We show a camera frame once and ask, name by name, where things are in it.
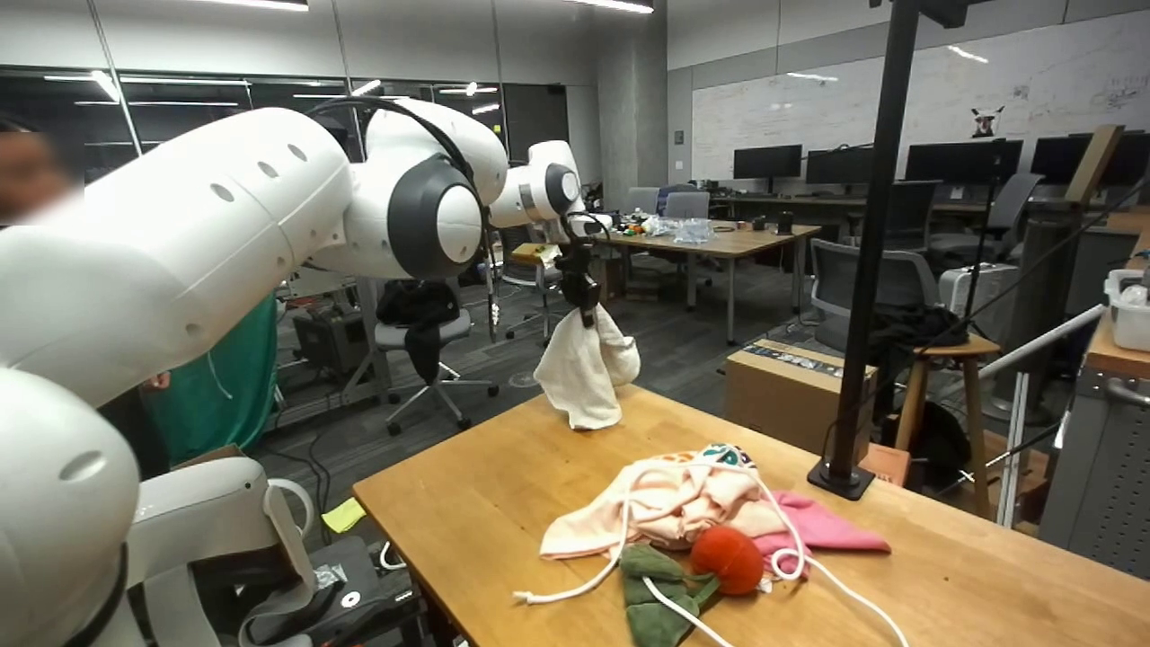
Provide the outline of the grey office chair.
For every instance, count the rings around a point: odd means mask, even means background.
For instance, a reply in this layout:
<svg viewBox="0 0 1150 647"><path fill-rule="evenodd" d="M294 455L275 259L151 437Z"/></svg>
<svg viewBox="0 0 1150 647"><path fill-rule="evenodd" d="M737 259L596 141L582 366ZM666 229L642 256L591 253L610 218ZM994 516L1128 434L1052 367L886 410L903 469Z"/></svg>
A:
<svg viewBox="0 0 1150 647"><path fill-rule="evenodd" d="M849 316L854 298L854 274L860 259L854 246L813 239L810 242L814 279L810 302L821 319L814 340L831 351L845 352ZM938 283L923 255L907 251L884 251L880 259L876 303L880 306L940 306Z"/></svg>

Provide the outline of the row of monitors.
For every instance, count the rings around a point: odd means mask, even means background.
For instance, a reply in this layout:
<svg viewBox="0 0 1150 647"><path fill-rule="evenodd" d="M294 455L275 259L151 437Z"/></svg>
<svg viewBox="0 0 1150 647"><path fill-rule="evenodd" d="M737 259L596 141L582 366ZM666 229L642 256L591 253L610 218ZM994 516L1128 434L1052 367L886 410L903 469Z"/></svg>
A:
<svg viewBox="0 0 1150 647"><path fill-rule="evenodd" d="M1090 134L1038 137L1032 148L1030 174L1038 182L1066 187L1084 159ZM986 143L912 145L905 157L904 179L952 185L1003 183L1022 167L1022 140L992 138ZM873 146L841 146L835 151L804 151L781 145L735 151L736 180L804 179L808 184L854 185L871 180ZM1130 187L1150 169L1150 132L1125 132L1101 177L1101 187Z"/></svg>

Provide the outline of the black equipment case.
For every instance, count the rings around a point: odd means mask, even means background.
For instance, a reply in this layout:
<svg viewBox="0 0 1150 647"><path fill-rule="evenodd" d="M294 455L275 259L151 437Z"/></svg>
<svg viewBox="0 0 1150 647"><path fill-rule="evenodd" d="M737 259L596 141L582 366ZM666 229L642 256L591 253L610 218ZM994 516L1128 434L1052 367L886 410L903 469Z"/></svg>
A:
<svg viewBox="0 0 1150 647"><path fill-rule="evenodd" d="M334 306L328 310L305 311L292 319L292 328L298 341L293 357L313 368L350 377L368 356L366 328L359 310L344 311Z"/></svg>

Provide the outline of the white towel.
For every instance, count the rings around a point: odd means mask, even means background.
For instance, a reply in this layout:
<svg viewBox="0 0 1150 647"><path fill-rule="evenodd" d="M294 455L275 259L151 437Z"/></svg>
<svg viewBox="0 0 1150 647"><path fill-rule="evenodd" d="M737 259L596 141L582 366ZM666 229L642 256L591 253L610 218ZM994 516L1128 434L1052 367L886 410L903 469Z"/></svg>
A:
<svg viewBox="0 0 1150 647"><path fill-rule="evenodd" d="M567 415L573 430L601 430L622 419L616 388L641 373L641 352L604 306L596 306L591 326L582 311L564 316L535 368L547 401Z"/></svg>

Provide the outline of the wooden table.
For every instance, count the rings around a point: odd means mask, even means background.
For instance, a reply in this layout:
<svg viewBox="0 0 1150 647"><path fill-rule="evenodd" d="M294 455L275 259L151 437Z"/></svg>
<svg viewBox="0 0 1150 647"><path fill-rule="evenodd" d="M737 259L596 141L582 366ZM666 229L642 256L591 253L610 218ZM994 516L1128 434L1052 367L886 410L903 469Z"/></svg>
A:
<svg viewBox="0 0 1150 647"><path fill-rule="evenodd" d="M708 241L699 244L675 242L674 237L670 234L610 234L607 238L604 238L603 242L624 247L624 255L629 255L632 247L643 251L661 251L662 253L684 253L687 255L687 282L689 282L687 284L687 310L693 310L695 308L695 292L697 292L695 259L711 257L724 261L727 275L724 336L730 347L739 345L735 336L737 261L739 259L756 257L757 254L775 249L775 247L790 247L793 257L792 278L790 279L790 296L792 298L790 310L793 311L793 315L800 315L804 311L806 300L805 283L808 277L808 274L806 274L808 241L816 233L821 232L821 226L793 225L789 234L777 234L777 230L770 226L762 230L739 230L736 228L731 232L719 232L716 222L712 221L711 229L713 230L713 237Z"/></svg>

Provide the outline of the peach shirt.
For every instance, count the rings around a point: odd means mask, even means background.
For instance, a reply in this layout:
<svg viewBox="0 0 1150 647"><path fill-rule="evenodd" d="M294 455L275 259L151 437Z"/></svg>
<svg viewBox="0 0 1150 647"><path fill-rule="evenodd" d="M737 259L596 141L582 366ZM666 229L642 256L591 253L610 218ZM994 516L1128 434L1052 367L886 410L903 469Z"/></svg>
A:
<svg viewBox="0 0 1150 647"><path fill-rule="evenodd" d="M544 532L544 560L613 556L622 541L687 549L706 529L730 526L747 537L787 527L760 486L758 470L673 454L637 460L591 503L564 513Z"/></svg>

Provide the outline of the whiteboard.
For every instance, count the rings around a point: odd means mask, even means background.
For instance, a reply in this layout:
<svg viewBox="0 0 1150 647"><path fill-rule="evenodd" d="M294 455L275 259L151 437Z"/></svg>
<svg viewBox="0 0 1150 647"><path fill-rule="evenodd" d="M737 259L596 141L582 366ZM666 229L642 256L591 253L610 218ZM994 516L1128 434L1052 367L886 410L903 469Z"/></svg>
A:
<svg viewBox="0 0 1150 647"><path fill-rule="evenodd" d="M693 179L729 182L734 153L871 143L883 57L693 88ZM908 77L902 145L972 143L977 115L1014 140L1150 131L1150 8L923 48Z"/></svg>

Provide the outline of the grey metal cabinet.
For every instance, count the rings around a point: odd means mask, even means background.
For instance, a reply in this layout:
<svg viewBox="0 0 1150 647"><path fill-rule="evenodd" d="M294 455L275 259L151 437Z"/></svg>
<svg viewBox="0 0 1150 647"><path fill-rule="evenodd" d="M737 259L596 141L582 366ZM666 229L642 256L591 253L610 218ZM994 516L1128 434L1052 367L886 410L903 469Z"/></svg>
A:
<svg viewBox="0 0 1150 647"><path fill-rule="evenodd" d="M1150 581L1150 380L1081 369L1038 540Z"/></svg>

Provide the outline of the cardboard box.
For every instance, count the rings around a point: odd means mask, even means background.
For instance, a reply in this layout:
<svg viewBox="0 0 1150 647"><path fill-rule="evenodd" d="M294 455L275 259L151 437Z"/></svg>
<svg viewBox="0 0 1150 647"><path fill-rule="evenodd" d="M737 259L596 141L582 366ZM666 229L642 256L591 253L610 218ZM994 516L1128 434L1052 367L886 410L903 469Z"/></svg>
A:
<svg viewBox="0 0 1150 647"><path fill-rule="evenodd" d="M723 417L830 459L845 361L783 342L749 342L726 359Z"/></svg>

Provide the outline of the white plastic bin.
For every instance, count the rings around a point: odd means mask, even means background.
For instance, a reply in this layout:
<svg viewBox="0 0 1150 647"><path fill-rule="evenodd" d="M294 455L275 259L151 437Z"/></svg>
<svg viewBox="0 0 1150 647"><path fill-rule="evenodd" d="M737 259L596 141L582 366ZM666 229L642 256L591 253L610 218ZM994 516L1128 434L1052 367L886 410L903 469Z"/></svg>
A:
<svg viewBox="0 0 1150 647"><path fill-rule="evenodd" d="M1117 347L1150 353L1150 265L1111 270L1104 282Z"/></svg>

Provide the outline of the yellow paper note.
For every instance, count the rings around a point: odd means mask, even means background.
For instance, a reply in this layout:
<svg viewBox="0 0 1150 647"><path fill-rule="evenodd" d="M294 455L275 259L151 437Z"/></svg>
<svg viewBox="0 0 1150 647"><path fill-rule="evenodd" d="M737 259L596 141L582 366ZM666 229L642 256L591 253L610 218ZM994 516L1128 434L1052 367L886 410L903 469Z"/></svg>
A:
<svg viewBox="0 0 1150 647"><path fill-rule="evenodd" d="M323 513L321 519L323 519L323 524L332 533L344 534L348 533L350 529L356 526L358 522L363 519L365 516L365 508L356 496L348 496L342 504L337 504L332 510Z"/></svg>

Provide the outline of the pink shirt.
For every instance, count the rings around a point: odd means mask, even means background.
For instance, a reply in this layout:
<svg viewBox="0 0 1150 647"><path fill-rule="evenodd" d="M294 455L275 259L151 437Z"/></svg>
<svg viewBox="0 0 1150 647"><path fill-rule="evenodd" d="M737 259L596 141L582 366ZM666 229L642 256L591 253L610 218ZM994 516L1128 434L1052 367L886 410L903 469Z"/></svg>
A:
<svg viewBox="0 0 1150 647"><path fill-rule="evenodd" d="M810 556L813 550L854 550L881 554L891 552L890 545L882 536L854 526L849 519L831 513L823 504L818 504L808 496L785 491L775 491L773 496L777 499L782 511L800 533L806 556ZM766 568L773 568L774 554L779 550L785 550L785 556L779 560L780 568L785 572L792 572L796 569L798 559L793 556L793 550L797 550L797 547L787 527L781 527L768 534L756 536L752 541L760 552Z"/></svg>

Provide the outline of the patterned cloth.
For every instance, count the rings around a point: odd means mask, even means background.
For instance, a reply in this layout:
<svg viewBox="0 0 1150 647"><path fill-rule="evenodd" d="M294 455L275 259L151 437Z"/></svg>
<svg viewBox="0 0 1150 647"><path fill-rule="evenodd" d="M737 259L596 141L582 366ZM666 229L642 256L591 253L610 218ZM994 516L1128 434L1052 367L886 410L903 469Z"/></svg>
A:
<svg viewBox="0 0 1150 647"><path fill-rule="evenodd" d="M747 470L756 470L756 460L751 459L747 450L743 450L736 445L726 445L726 442L711 442L702 450L687 450L677 452L673 455L677 462L682 463L693 463L693 462L706 462L734 465L738 468L747 468Z"/></svg>

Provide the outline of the wooden stool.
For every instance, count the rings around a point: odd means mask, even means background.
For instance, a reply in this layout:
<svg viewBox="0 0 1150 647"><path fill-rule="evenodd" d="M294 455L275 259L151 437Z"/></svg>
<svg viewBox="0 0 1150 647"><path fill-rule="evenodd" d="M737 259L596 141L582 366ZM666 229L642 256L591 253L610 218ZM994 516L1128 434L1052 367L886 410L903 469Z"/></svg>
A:
<svg viewBox="0 0 1150 647"><path fill-rule="evenodd" d="M966 405L967 439L969 439L969 450L972 450L967 471L973 478L975 513L986 519L992 518L992 504L989 496L988 467L986 467L988 456L986 455L986 426L983 426L977 361L983 356L994 355L998 351L1000 348L997 344L980 336L969 336L967 342L954 345L954 347L917 349L915 357L908 369L907 388L905 388L894 445L896 450L908 452L908 442L915 437L917 430L923 421L923 405L927 401L928 378L931 373L933 361L938 359L956 360L963 375L961 386Z"/></svg>

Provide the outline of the office chair with black clothes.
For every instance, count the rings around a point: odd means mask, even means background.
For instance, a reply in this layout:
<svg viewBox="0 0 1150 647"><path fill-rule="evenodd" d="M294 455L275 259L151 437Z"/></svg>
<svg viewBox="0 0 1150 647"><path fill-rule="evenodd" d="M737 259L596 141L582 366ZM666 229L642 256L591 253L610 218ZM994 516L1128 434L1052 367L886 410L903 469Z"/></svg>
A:
<svg viewBox="0 0 1150 647"><path fill-rule="evenodd" d="M422 386L402 400L397 386L388 388L386 400L397 405L385 421L388 434L402 433L402 414L419 401L434 394L457 421L458 430L473 426L471 418L463 414L448 388L481 386L488 396L498 396L500 385L490 380L463 378L455 369L443 363L442 351L448 342L457 342L471 336L471 311L460 302L458 278L444 282L420 282L419 279L394 279L386 282L376 305L374 329L375 349L384 353L402 351L411 360Z"/></svg>

